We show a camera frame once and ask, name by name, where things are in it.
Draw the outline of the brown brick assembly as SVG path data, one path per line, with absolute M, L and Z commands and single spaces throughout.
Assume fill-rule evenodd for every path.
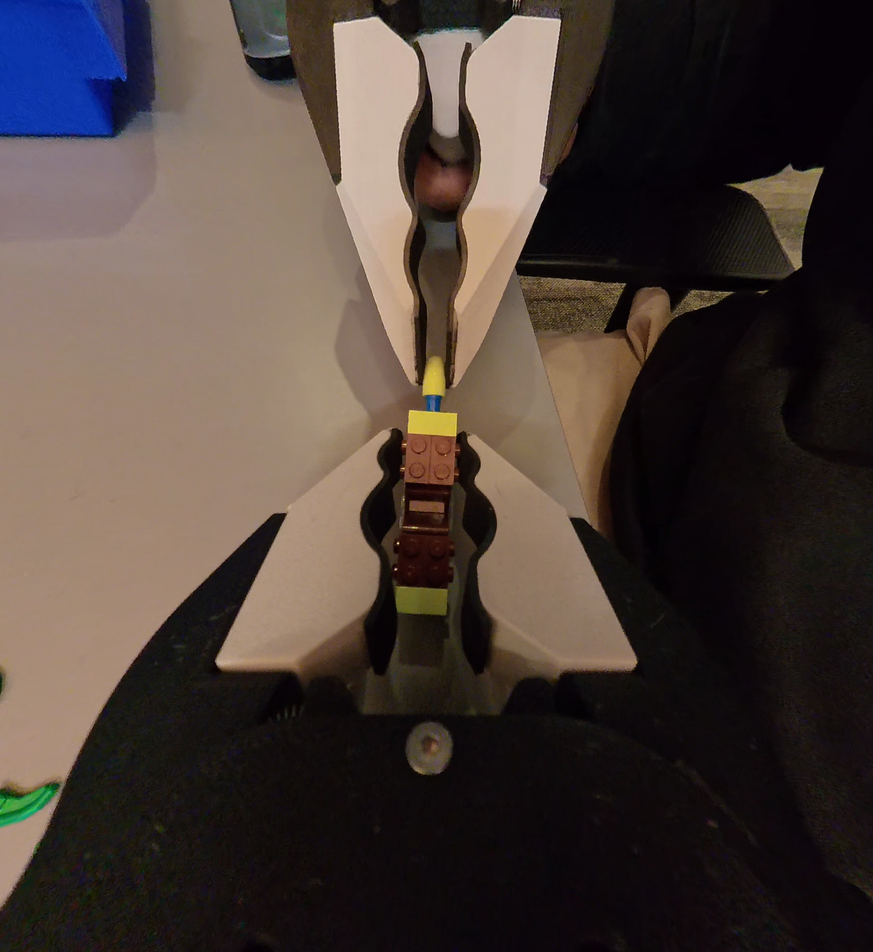
M 394 586 L 449 592 L 454 580 L 452 490 L 458 456 L 456 437 L 406 434 L 402 441 L 403 494 L 394 542 Z

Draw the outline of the black smartphone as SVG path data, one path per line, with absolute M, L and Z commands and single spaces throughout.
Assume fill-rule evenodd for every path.
M 285 1 L 230 1 L 247 65 L 266 81 L 296 78 Z

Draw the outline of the person's right hand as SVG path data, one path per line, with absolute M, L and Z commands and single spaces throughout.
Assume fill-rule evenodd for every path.
M 585 149 L 574 146 L 578 129 L 579 123 L 575 123 L 549 185 L 562 186 L 595 176 L 584 154 Z M 415 174 L 417 201 L 439 212 L 454 213 L 466 196 L 472 177 L 473 162 L 460 138 L 432 131 Z

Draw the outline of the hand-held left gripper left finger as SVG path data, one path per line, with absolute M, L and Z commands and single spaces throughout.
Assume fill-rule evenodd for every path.
M 217 655 L 220 670 L 364 675 L 379 561 L 360 512 L 383 477 L 377 455 L 391 434 L 380 432 L 289 507 Z

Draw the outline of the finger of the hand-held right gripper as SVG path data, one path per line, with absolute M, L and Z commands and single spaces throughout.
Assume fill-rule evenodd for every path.
M 460 104 L 477 155 L 457 225 L 463 264 L 452 385 L 486 336 L 546 193 L 540 177 L 560 33 L 559 18 L 516 15 L 464 58 Z
M 408 379 L 419 382 L 419 290 L 410 271 L 418 213 L 405 158 L 425 103 L 419 49 L 380 18 L 334 25 L 340 204 L 383 327 Z

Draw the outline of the black mesh office chair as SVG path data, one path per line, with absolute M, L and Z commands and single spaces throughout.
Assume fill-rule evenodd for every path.
M 634 292 L 716 300 L 762 292 L 794 265 L 762 204 L 732 185 L 675 192 L 552 187 L 516 270 L 538 332 L 616 330 Z

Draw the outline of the blue plastic bin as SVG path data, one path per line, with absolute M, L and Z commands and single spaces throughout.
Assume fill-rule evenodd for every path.
M 0 1 L 0 136 L 110 136 L 122 1 Z

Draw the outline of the person's leg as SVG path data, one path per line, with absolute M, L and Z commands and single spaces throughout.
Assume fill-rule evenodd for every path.
M 620 330 L 538 336 L 589 521 L 608 538 L 611 446 L 635 379 L 671 319 L 668 293 L 649 288 L 636 292 Z

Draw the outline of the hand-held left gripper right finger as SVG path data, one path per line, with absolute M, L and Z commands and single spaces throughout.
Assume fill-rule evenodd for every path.
M 478 437 L 460 443 L 463 527 L 477 547 L 461 614 L 473 671 L 633 670 L 633 649 L 564 507 Z

